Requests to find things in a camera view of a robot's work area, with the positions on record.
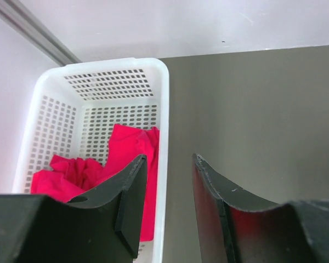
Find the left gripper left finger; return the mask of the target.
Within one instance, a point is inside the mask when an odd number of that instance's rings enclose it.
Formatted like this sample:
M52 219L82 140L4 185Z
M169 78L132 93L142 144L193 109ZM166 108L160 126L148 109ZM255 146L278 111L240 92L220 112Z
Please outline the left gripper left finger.
M132 262L138 256L145 155L67 203L0 195L0 262Z

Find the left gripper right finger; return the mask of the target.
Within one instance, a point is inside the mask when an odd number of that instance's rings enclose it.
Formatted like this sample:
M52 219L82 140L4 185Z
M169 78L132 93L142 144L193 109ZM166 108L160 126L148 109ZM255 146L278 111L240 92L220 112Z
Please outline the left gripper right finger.
M277 204L192 157L202 262L329 262L329 199Z

